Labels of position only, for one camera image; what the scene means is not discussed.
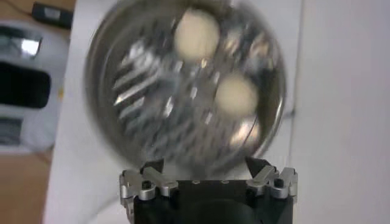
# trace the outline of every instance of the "metal bowl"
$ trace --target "metal bowl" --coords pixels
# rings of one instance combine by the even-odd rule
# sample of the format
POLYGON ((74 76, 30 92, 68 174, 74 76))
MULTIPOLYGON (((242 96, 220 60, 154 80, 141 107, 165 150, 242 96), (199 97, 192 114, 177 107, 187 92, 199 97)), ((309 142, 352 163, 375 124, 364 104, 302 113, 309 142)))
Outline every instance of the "metal bowl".
POLYGON ((266 151, 280 124, 285 75, 257 14, 222 0, 120 1, 110 10, 91 43, 84 81, 94 120, 120 156, 138 167, 164 158, 207 177, 266 151), (174 50, 188 9, 219 23, 212 58, 189 63, 174 50), (257 86, 255 114, 231 117, 215 105, 218 84, 232 71, 257 86))

